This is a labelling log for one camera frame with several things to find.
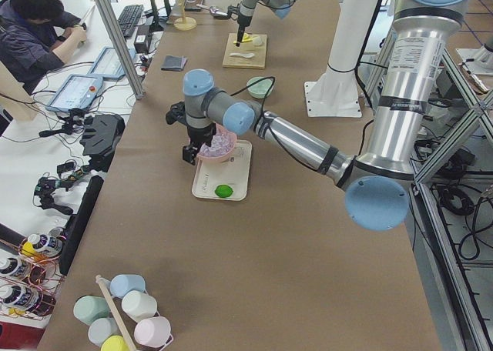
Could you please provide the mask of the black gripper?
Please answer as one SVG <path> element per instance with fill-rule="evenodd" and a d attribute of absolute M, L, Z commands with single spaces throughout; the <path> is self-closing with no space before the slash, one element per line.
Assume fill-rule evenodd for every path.
<path fill-rule="evenodd" d="M 203 144 L 210 147 L 214 137 L 214 125 L 208 125 L 205 128 L 193 128 L 189 126 L 187 133 L 190 139 L 190 144 L 182 148 L 183 161 L 190 165 L 196 164 L 196 157 Z"/>
<path fill-rule="evenodd" d="M 250 26 L 251 17 L 246 15 L 238 15 L 237 22 L 239 28 L 236 35 L 236 46 L 240 46 L 243 42 L 245 29 Z"/>

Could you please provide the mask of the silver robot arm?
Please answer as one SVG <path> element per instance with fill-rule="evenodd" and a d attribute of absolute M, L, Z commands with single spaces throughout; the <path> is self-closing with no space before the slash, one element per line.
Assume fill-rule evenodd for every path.
<path fill-rule="evenodd" d="M 270 8 L 276 16 L 284 18 L 290 11 L 290 7 L 297 0 L 241 0 L 236 6 L 230 6 L 232 14 L 236 15 L 238 31 L 236 35 L 236 47 L 240 47 L 247 27 L 250 26 L 255 8 L 259 2 Z"/>
<path fill-rule="evenodd" d="M 374 107 L 374 121 L 364 152 L 348 156 L 257 102 L 246 102 L 215 85 L 204 69 L 183 78 L 183 124 L 189 144 L 183 159 L 194 163 L 218 126 L 236 135 L 255 132 L 281 147 L 301 165 L 330 177 L 345 193 L 348 215 L 374 231 L 401 224 L 408 211 L 413 179 L 411 151 L 418 136 L 447 40 L 461 27 L 469 0 L 397 0 L 396 41 Z"/>

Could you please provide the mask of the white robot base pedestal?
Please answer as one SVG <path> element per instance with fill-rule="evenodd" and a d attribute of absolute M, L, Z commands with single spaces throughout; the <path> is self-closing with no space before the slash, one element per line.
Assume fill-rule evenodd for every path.
<path fill-rule="evenodd" d="M 327 70 L 305 83 L 310 117 L 361 117 L 355 69 L 380 5 L 381 0 L 343 0 Z"/>

